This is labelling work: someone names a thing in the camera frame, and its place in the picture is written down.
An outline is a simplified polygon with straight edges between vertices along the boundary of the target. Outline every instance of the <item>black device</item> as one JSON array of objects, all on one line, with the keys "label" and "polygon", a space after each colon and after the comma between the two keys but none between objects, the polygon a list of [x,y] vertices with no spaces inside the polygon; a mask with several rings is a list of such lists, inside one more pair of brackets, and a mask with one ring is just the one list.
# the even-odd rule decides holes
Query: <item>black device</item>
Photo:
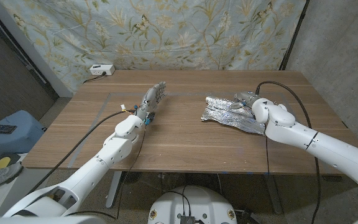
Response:
[{"label": "black device", "polygon": [[0,124],[0,134],[11,134],[17,126]]}]

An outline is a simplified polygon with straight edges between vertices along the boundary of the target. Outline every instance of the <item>wire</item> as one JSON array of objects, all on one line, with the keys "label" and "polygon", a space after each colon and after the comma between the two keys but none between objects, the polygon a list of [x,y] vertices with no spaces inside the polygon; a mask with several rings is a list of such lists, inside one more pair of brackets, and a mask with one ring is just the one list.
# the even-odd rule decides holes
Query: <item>wire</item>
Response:
[{"label": "wire", "polygon": [[114,216],[112,216],[112,215],[109,215],[109,214],[107,214],[107,213],[104,213],[104,212],[99,212],[99,211],[80,211],[80,212],[73,212],[73,213],[70,213],[70,214],[68,214],[68,215],[66,215],[66,216],[77,215],[77,214],[84,214],[84,213],[97,213],[97,214],[100,214],[100,215],[105,215],[105,216],[107,216],[107,217],[109,217],[109,218],[112,218],[112,219],[114,219],[114,220],[117,220],[116,217],[114,217]]},{"label": "wire", "polygon": [[222,184],[221,184],[221,179],[219,178],[219,174],[216,174],[216,175],[217,175],[217,177],[218,177],[219,189],[220,189],[220,191],[221,191],[221,195],[223,195],[223,193],[222,193]]},{"label": "wire", "polygon": [[[185,215],[185,199],[183,199],[185,197],[185,189],[187,187],[187,184],[185,185],[185,187],[183,188],[183,191],[181,192],[181,201],[183,203],[183,215]],[[189,217],[191,216],[191,210],[190,210],[190,204],[189,204]]]},{"label": "wire", "polygon": [[135,110],[131,109],[131,110],[126,110],[126,109],[122,109],[123,112],[128,112],[129,114],[134,114],[133,112]]},{"label": "wire", "polygon": [[162,173],[160,174],[160,180],[161,180],[161,195],[162,195],[163,191],[164,191],[163,186],[162,186]]},{"label": "wire", "polygon": [[103,72],[101,75],[97,76],[97,77],[94,77],[94,78],[90,78],[88,80],[85,80],[82,84],[86,83],[86,82],[92,82],[92,81],[96,81],[97,79],[103,77],[106,75],[106,72]]},{"label": "wire", "polygon": [[[182,199],[185,198],[186,201],[187,201],[187,205],[189,206],[189,216],[191,214],[191,209],[190,209],[190,202],[189,200],[187,199],[187,197],[184,195],[184,194],[181,194],[179,192],[176,192],[176,191],[173,191],[173,190],[169,190],[169,191],[166,191],[165,193],[175,193],[175,194],[178,194],[178,195],[181,195],[182,196]],[[183,215],[185,214],[185,202],[183,201]]]},{"label": "wire", "polygon": [[96,124],[92,129],[90,129],[82,138],[81,140],[78,141],[78,143],[73,147],[72,150],[70,150],[70,152],[67,153],[67,155],[61,159],[61,161],[55,165],[54,168],[52,168],[47,175],[45,175],[45,177],[42,178],[42,180],[40,180],[30,191],[29,193],[27,193],[27,195],[31,194],[33,191],[35,191],[73,152],[74,150],[81,144],[81,142],[83,142],[86,137],[88,137],[101,123],[103,123],[105,120],[117,115],[117,114],[121,114],[121,113],[125,113],[124,111],[120,111],[117,113],[113,113],[112,115],[109,115],[107,117],[105,117],[103,120],[101,120],[98,124]]},{"label": "wire", "polygon": [[[306,117],[306,122],[308,123],[308,127],[311,129],[311,123],[310,123],[310,119],[309,119],[309,115],[308,112],[306,111],[305,106],[303,106],[302,101],[299,99],[299,97],[296,95],[296,93],[294,91],[292,91],[289,87],[287,87],[284,84],[281,84],[279,82],[275,82],[275,81],[264,81],[259,83],[258,87],[256,88],[255,94],[258,95],[259,91],[260,91],[260,86],[266,83],[270,83],[270,84],[275,84],[275,85],[279,85],[281,87],[283,87],[284,89],[288,90],[297,100],[297,102],[299,103],[299,105],[301,106],[303,113],[305,114]],[[316,209],[314,210],[313,213],[313,217],[311,219],[311,223],[314,223],[314,220],[316,218],[317,215],[317,211],[320,208],[320,201],[321,201],[321,179],[320,179],[320,168],[319,168],[319,164],[318,164],[318,159],[317,157],[314,157],[314,162],[316,164],[316,176],[317,176],[317,188],[318,188],[318,194],[317,194],[317,204],[316,204]]]},{"label": "wire", "polygon": [[134,163],[131,165],[131,167],[129,168],[127,174],[125,175],[124,180],[122,181],[122,184],[121,184],[121,187],[120,187],[121,192],[120,192],[119,201],[118,201],[117,219],[118,219],[118,217],[119,217],[119,208],[120,208],[120,206],[121,206],[122,192],[124,191],[124,183],[125,183],[125,180],[126,180],[127,177],[128,177],[129,172],[132,170],[133,166],[135,165],[135,163],[136,163],[136,161],[137,161],[137,158],[139,157],[140,151],[142,150],[143,140],[144,140],[144,136],[145,136],[145,135],[146,135],[146,127],[144,128],[144,134],[143,134],[143,138],[142,138],[142,144],[140,145],[139,152],[138,152],[137,155],[136,155],[136,158],[135,158]]},{"label": "wire", "polygon": [[295,43],[296,37],[299,34],[299,29],[300,29],[300,27],[302,25],[302,21],[305,18],[306,10],[307,10],[307,8],[309,6],[309,2],[310,2],[310,0],[306,0],[305,6],[303,7],[302,13],[300,14],[300,17],[299,17],[298,25],[296,25],[295,31],[294,31],[294,33],[292,35],[290,46],[287,48],[287,51],[284,54],[284,57],[283,57],[283,60],[281,61],[281,65],[280,65],[279,70],[285,70],[285,68],[287,67],[288,59],[290,58],[290,55],[291,55],[292,48],[293,48],[293,45]]},{"label": "wire", "polygon": [[269,153],[267,152],[267,136],[266,137],[266,160],[267,160],[267,178],[270,175],[270,167],[269,167]]},{"label": "wire", "polygon": [[266,84],[266,83],[279,85],[279,86],[283,87],[284,89],[288,90],[288,91],[293,95],[293,97],[295,97],[295,99],[297,100],[297,102],[298,102],[299,105],[301,106],[301,108],[302,108],[302,110],[303,110],[303,113],[305,114],[305,117],[306,117],[306,121],[307,121],[307,123],[308,123],[308,126],[309,126],[309,128],[311,128],[311,123],[310,123],[309,115],[308,115],[308,112],[306,111],[305,106],[303,106],[302,101],[301,101],[301,100],[299,99],[299,97],[295,94],[295,92],[292,91],[288,86],[286,86],[286,85],[284,85],[284,84],[281,84],[281,83],[279,83],[279,82],[275,82],[275,81],[264,81],[264,82],[259,83],[258,87],[256,88],[255,94],[256,94],[256,95],[259,95],[260,86],[263,85],[263,84]]}]

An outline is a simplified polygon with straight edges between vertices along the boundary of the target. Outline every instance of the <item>floral fabric backdrop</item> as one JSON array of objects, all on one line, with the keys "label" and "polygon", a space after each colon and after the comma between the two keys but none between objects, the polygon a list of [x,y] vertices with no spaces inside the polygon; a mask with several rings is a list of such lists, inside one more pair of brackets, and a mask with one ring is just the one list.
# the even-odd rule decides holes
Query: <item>floral fabric backdrop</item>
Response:
[{"label": "floral fabric backdrop", "polygon": [[276,70],[306,0],[0,0],[75,92],[116,69]]}]

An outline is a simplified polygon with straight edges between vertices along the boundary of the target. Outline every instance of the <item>power strip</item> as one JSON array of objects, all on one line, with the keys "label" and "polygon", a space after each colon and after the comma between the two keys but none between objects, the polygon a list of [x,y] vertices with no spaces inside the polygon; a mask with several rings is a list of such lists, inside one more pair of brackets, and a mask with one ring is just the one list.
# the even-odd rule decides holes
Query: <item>power strip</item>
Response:
[{"label": "power strip", "polygon": [[106,72],[106,75],[112,75],[116,70],[113,65],[92,65],[90,68],[92,75],[101,75]]}]

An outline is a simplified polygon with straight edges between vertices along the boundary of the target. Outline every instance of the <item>wooden table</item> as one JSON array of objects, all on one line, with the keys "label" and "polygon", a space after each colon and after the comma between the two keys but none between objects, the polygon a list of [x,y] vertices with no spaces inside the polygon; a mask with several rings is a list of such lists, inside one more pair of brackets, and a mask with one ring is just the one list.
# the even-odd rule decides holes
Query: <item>wooden table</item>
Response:
[{"label": "wooden table", "polygon": [[[266,80],[289,86],[303,101],[313,129],[358,147],[358,140],[341,122],[300,72],[227,71],[140,71],[118,70],[81,86],[65,109],[48,128],[23,164],[30,168],[52,168],[99,120],[139,104],[154,84],[167,82],[167,96],[158,104],[155,121],[147,126],[140,156],[133,168],[155,172],[214,172],[265,174],[268,171],[265,137],[245,133],[215,121],[202,122],[205,97],[232,98],[236,92],[254,91]],[[295,99],[275,85],[263,85],[260,94],[284,103],[297,121],[306,119]],[[115,116],[98,127],[60,168],[79,168],[94,156],[103,141],[128,114]],[[112,169],[127,170],[139,151]],[[272,174],[315,174],[314,158],[295,147],[268,140],[268,161]],[[339,172],[320,164],[322,174]]]}]

